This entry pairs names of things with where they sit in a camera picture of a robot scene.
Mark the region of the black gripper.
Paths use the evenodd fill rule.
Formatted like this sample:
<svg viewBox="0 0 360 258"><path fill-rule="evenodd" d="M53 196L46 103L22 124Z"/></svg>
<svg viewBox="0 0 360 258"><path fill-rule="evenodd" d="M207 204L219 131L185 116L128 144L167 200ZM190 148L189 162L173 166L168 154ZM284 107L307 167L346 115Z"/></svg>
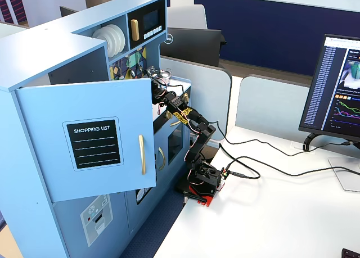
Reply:
<svg viewBox="0 0 360 258"><path fill-rule="evenodd" d="M168 111L185 110L188 107L187 102L177 96L174 91L167 91L168 85L164 79L160 79L158 82L157 79L151 78L152 104L166 106Z"/></svg>

